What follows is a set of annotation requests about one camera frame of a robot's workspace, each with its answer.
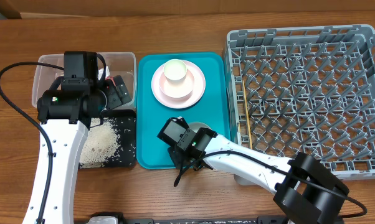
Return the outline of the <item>grey bowl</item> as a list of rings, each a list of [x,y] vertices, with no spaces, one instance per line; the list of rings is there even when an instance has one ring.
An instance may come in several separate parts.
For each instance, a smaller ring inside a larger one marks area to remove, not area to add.
[[[188,125],[189,125],[189,128],[193,130],[195,133],[198,132],[200,128],[210,129],[210,126],[208,126],[207,124],[202,123],[202,122],[197,122],[197,121],[191,122]]]

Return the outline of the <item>white napkin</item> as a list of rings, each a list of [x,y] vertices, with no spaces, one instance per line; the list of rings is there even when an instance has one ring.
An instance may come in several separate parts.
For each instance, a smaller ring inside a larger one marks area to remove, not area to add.
[[[98,80],[102,79],[103,74],[105,74],[105,79],[110,77],[110,69],[108,66],[106,68],[101,68],[98,71]]]

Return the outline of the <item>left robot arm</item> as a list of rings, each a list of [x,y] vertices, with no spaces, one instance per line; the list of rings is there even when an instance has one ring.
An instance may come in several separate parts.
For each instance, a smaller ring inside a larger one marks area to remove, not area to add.
[[[93,118],[126,103],[126,88],[100,70],[100,53],[68,51],[64,74],[37,101],[40,151],[24,223],[73,223],[78,163]]]

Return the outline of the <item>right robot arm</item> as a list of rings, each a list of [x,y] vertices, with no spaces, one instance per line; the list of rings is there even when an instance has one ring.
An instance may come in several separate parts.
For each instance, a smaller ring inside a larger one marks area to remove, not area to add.
[[[288,223],[338,223],[349,193],[342,181],[313,156],[267,155],[240,146],[209,128],[193,131],[182,117],[169,118],[158,133],[174,165],[230,172],[273,195]]]

